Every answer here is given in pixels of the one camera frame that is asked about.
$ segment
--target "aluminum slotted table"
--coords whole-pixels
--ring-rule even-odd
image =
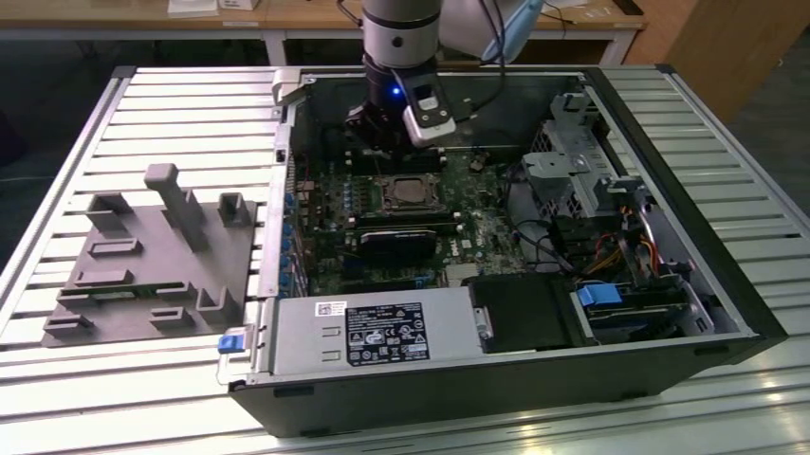
[[[686,88],[653,67],[605,69],[792,338],[659,396],[465,421],[279,440],[216,379],[218,336],[39,347],[91,223],[91,195],[131,205],[151,163],[174,162],[200,202],[267,201],[279,109],[274,68],[122,70],[0,278],[0,452],[719,453],[801,450],[810,439],[810,223]],[[633,164],[614,142],[625,165]],[[259,207],[258,219],[266,208]],[[250,319],[264,238],[256,227]]]

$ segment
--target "wooden table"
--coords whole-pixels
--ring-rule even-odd
[[[650,18],[627,64],[671,64],[730,121],[810,25],[808,0],[635,0]]]
[[[361,39],[362,31],[338,10],[334,0],[268,1],[264,43],[271,64],[287,64],[286,40]],[[361,0],[346,2],[358,17],[361,3]],[[566,8],[561,12],[571,23],[563,27],[559,20],[541,16],[530,39],[607,41],[601,64],[622,64],[635,33],[647,25],[645,16],[623,14],[613,0],[591,0],[586,6]],[[559,13],[553,10],[549,15],[558,16]]]
[[[0,0],[0,40],[260,40],[268,6],[174,19],[168,0]]]
[[[359,14],[361,0],[346,4]],[[166,10],[167,0],[0,0],[0,40],[259,39],[271,64],[286,65],[286,40],[362,37],[334,0],[262,0],[252,11],[220,9],[218,16],[188,19],[170,18]],[[573,21],[565,30],[542,17],[531,40],[607,41],[602,64],[619,64],[645,17],[625,15],[613,0],[591,0],[562,16]]]

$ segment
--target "floor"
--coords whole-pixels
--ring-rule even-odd
[[[12,254],[51,179],[84,126],[112,69],[122,64],[191,66],[264,64],[262,44],[122,42],[0,46],[0,112],[28,152],[0,167],[0,267]],[[307,54],[311,49],[303,48]],[[805,32],[730,129],[800,206],[810,210],[810,32]],[[4,146],[0,141],[0,162]]]

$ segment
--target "wire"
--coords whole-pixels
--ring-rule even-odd
[[[587,284],[589,282],[593,282],[595,284],[607,284],[607,282],[603,282],[602,280],[582,280],[578,284]]]
[[[350,18],[350,21],[353,21],[358,27],[363,27],[363,21],[361,21],[348,8],[346,8],[346,5],[343,5],[344,1],[346,0],[338,0],[338,9],[340,9],[343,15]]]
[[[27,182],[30,180],[54,180],[56,178],[55,175],[44,175],[44,176],[26,176],[26,177],[10,177],[10,178],[4,178],[0,179],[0,183],[7,183],[7,182]]]
[[[594,261],[599,258],[599,249],[602,248],[602,242],[605,241],[605,239],[611,238],[613,236],[614,234],[605,234],[597,241],[597,248],[594,248],[597,251],[597,254],[594,254]]]
[[[542,228],[550,228],[553,226],[553,224],[546,220],[523,220],[521,223],[518,223],[515,225],[515,227],[519,228],[526,223],[534,223],[535,225],[538,225]]]
[[[559,9],[555,5],[553,5],[549,1],[546,2],[546,5],[549,5],[550,7],[553,7],[554,9],[557,9],[557,13],[559,14],[559,17],[554,17],[550,14],[546,14],[545,12],[542,12],[541,14],[543,14],[546,17],[551,17],[553,19],[557,19],[559,21],[559,23],[562,24],[562,40],[566,40],[566,35],[569,34],[569,27],[567,24],[571,23],[571,25],[575,23],[574,21],[569,21],[567,19],[565,19],[562,17],[562,9]]]
[[[518,229],[518,225],[523,225],[525,223],[535,223],[545,227],[549,222],[546,222],[543,220],[523,220],[518,225],[515,225],[511,221],[511,217],[509,216],[509,195],[511,193],[514,173],[515,173],[515,170],[521,169],[519,166],[521,166],[521,163],[515,163],[506,169],[506,190],[503,191],[503,205],[505,205],[503,211],[506,214],[506,216],[505,216],[506,225],[513,230],[513,233],[517,234],[518,237],[521,237],[521,239],[525,242],[527,242],[531,246],[534,246],[535,252],[543,251],[546,254],[549,254],[554,258],[554,260],[557,261],[557,263],[559,264],[559,267],[562,269],[565,269],[570,273],[578,274],[579,272],[577,271],[577,269],[574,268],[571,263],[569,263],[569,261],[566,261],[566,258],[563,258],[562,255],[557,251],[547,248],[546,246],[542,246],[539,243],[539,240],[538,241],[531,240],[529,238],[529,236]]]
[[[645,245],[647,247],[647,250],[650,251],[650,268],[653,270],[653,273],[657,276],[658,275],[658,248],[655,247],[655,244],[653,242],[650,242],[649,240],[646,240],[643,237],[642,237],[642,245]]]
[[[622,258],[622,250],[617,248],[617,250],[595,265],[591,265],[585,269],[585,274],[590,275],[591,273],[599,271],[601,269],[611,266],[617,261]]]
[[[493,94],[485,98],[482,101],[477,102],[473,105],[473,112],[478,112],[481,109],[483,109],[494,100],[495,98],[501,95],[501,93],[503,92],[503,89],[506,88],[506,42],[505,42],[505,24],[503,24],[503,14],[502,14],[502,7],[499,6],[498,2],[493,2],[493,5],[495,6],[495,12],[498,14],[498,21],[499,21],[499,26],[502,28],[502,32],[498,32],[498,29],[495,28],[495,21],[493,20],[493,14],[490,13],[489,8],[486,7],[486,4],[483,3],[483,0],[479,0],[479,5],[481,5],[481,11],[483,12],[483,14],[486,15],[486,21],[487,21],[487,25],[490,26],[490,30],[493,31],[493,37],[495,38],[495,42],[498,44],[498,55],[490,59],[486,62],[481,62],[482,64],[493,64],[494,62],[499,63],[501,66],[501,76],[498,77],[498,88],[495,89],[495,92],[493,92]]]
[[[539,239],[537,239],[537,245],[534,246],[534,259],[537,264],[549,263],[550,261],[541,261],[541,242],[550,238],[550,235],[545,235]]]

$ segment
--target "warning label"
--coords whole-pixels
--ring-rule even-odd
[[[354,367],[430,359],[422,303],[346,308],[346,344]]]

